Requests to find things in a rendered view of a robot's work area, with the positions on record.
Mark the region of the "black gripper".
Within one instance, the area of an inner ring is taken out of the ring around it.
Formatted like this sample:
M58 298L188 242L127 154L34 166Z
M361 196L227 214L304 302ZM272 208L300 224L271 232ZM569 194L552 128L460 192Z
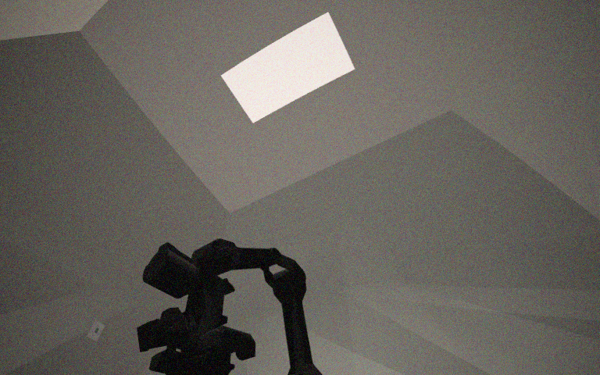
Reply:
M178 351L164 350L152 357L150 370L165 375L229 375L234 370L230 364L231 353L239 360L255 357L255 340L251 334L223 326L228 316L210 302L191 302L197 327L197 343L173 343ZM222 326L221 326L222 325Z

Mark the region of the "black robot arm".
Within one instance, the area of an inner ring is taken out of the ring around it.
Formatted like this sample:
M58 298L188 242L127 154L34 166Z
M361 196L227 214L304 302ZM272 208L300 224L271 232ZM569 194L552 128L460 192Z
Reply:
M275 248L239 248L227 240L216 239L193 252L190 258L169 242L145 267L143 281L173 296L187 297L191 302L210 302L223 309L224 295L235 291L227 278L218 277L230 270L261 268L266 282L282 305L284 329L290 360L288 375L322 375L313 364L305 325L302 300L306 293L304 270L293 259ZM285 268L274 275L269 266ZM186 304L186 305L187 305ZM175 351L173 343L197 343L197 327L191 309L183 313L178 307L164 310L160 319L137 328L140 352L166 346ZM192 341L194 340L194 341Z

